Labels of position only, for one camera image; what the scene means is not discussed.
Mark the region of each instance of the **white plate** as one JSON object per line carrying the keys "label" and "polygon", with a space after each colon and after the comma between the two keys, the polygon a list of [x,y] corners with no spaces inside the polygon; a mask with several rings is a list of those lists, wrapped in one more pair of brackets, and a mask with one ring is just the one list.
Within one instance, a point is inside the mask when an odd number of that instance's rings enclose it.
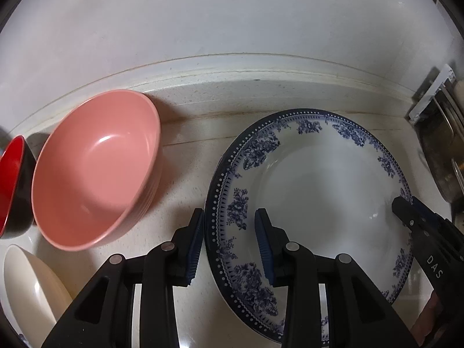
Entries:
{"label": "white plate", "polygon": [[297,109],[253,124],[222,157],[206,200],[206,248],[223,297],[248,326],[280,341],[287,289],[264,277],[254,230],[254,212],[266,208],[274,226],[314,254],[351,255],[393,302],[412,263],[409,230],[391,211],[400,195],[412,199],[394,158],[349,119]]}

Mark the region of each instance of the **speckled countertop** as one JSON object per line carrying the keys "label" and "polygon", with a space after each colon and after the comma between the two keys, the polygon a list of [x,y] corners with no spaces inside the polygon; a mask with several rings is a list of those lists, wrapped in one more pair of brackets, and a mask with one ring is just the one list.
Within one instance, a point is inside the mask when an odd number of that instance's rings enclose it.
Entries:
{"label": "speckled countertop", "polygon": [[[433,211],[450,218],[449,205],[440,196],[416,134],[405,119],[383,115],[340,114],[372,132],[400,165],[412,194]],[[126,258],[144,255],[159,243],[169,240],[175,229],[186,225],[193,208],[204,207],[210,179],[223,152],[240,132],[265,115],[251,113],[190,119],[163,125],[164,168],[159,189],[147,214],[129,233],[102,247],[65,252],[48,244],[36,226],[32,226],[19,238],[0,241],[0,261],[3,262],[8,245],[18,244],[47,263],[63,281],[71,296],[76,296],[111,254],[122,253]],[[45,133],[28,138],[33,151],[40,149],[45,138]],[[133,347],[139,346],[140,288],[137,287],[135,294]],[[414,262],[408,280],[394,303],[394,308],[407,326],[412,325],[431,290],[430,283]],[[174,297],[181,348],[279,346],[249,329],[229,309],[217,289],[204,247],[192,285],[175,288]],[[0,282],[0,300],[11,319],[3,281]]]}

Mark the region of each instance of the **backsplash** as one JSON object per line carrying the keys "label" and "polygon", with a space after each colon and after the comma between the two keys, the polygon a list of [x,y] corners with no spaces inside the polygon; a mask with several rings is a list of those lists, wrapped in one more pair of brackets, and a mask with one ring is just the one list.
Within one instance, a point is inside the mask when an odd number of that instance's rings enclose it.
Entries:
{"label": "backsplash", "polygon": [[23,0],[0,34],[0,135],[112,88],[162,119],[311,106],[404,116],[463,41],[433,0]]}

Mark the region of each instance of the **blue floral pattern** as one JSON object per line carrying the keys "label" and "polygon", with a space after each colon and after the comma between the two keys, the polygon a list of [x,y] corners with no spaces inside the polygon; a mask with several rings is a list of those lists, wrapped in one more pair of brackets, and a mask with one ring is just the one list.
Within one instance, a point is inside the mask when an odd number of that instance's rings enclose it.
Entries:
{"label": "blue floral pattern", "polygon": [[266,159],[266,154],[276,150],[279,145],[280,141],[273,131],[260,133],[243,150],[243,169],[248,170],[252,167],[258,167]]}
{"label": "blue floral pattern", "polygon": [[406,258],[405,249],[401,248],[400,253],[398,254],[396,258],[395,266],[393,268],[393,276],[395,278],[400,277],[401,271],[406,266],[406,263],[407,263],[407,258]]}
{"label": "blue floral pattern", "polygon": [[257,314],[276,316],[277,300],[269,287],[263,287],[256,263],[238,264],[233,269],[234,289],[242,301]]}
{"label": "blue floral pattern", "polygon": [[282,128],[290,128],[291,129],[289,124],[285,120],[282,120],[282,119],[277,119],[276,120],[276,122],[274,124],[274,128],[277,130],[277,132],[280,132],[282,130]]}
{"label": "blue floral pattern", "polygon": [[381,144],[374,137],[369,137],[369,144],[374,147],[376,152],[381,149]]}
{"label": "blue floral pattern", "polygon": [[393,170],[392,168],[392,163],[388,156],[384,154],[383,156],[377,158],[377,160],[382,165],[382,169],[384,169],[387,172],[388,176],[393,179],[396,173],[395,170]]}
{"label": "blue floral pattern", "polygon": [[240,177],[242,177],[241,174],[239,174],[237,172],[237,168],[236,167],[229,167],[227,170],[226,170],[226,173],[229,177],[234,177],[235,179],[238,179]]}
{"label": "blue floral pattern", "polygon": [[238,256],[235,255],[231,250],[233,248],[233,240],[237,239],[236,237],[232,237],[229,239],[225,239],[219,243],[219,248],[217,249],[217,253],[221,256],[222,260],[231,260],[231,259],[238,259]]}
{"label": "blue floral pattern", "polygon": [[239,230],[246,230],[247,227],[244,222],[248,211],[248,196],[245,196],[247,193],[246,188],[234,188],[233,202],[227,206],[227,225],[235,224]]}
{"label": "blue floral pattern", "polygon": [[302,135],[304,133],[310,133],[310,132],[321,132],[322,127],[321,123],[319,122],[312,122],[309,119],[301,119],[298,122],[298,134]]}
{"label": "blue floral pattern", "polygon": [[[237,138],[214,175],[211,187],[214,187],[216,193],[213,197],[208,196],[206,201],[206,219],[213,223],[206,227],[205,235],[209,242],[206,247],[214,278],[229,305],[248,326],[276,342],[282,337],[285,322],[280,298],[275,297],[272,287],[265,285],[267,283],[262,270],[253,262],[256,259],[244,259],[240,250],[234,250],[234,243],[253,230],[247,229],[247,221],[251,221],[248,219],[251,216],[247,215],[250,188],[246,182],[247,175],[252,171],[241,174],[238,171],[242,166],[244,170],[251,170],[263,164],[266,156],[283,142],[286,136],[282,135],[292,134],[284,130],[294,128],[293,132],[298,132],[298,135],[319,133],[323,128],[322,122],[327,126],[330,123],[341,137],[352,140],[358,147],[369,146],[370,150],[375,149],[378,155],[374,158],[377,158],[388,177],[393,179],[398,175],[398,193],[411,202],[407,182],[385,147],[362,127],[341,116],[318,110],[286,111],[261,120]],[[411,243],[408,242],[401,249],[394,266],[392,263],[391,273],[397,281],[390,289],[382,291],[389,302],[393,302],[401,290],[411,262]],[[328,316],[323,314],[323,346],[329,344],[328,324]]]}
{"label": "blue floral pattern", "polygon": [[351,139],[358,146],[363,147],[366,143],[367,134],[351,124],[340,122],[332,124],[332,127],[335,128],[344,139]]}

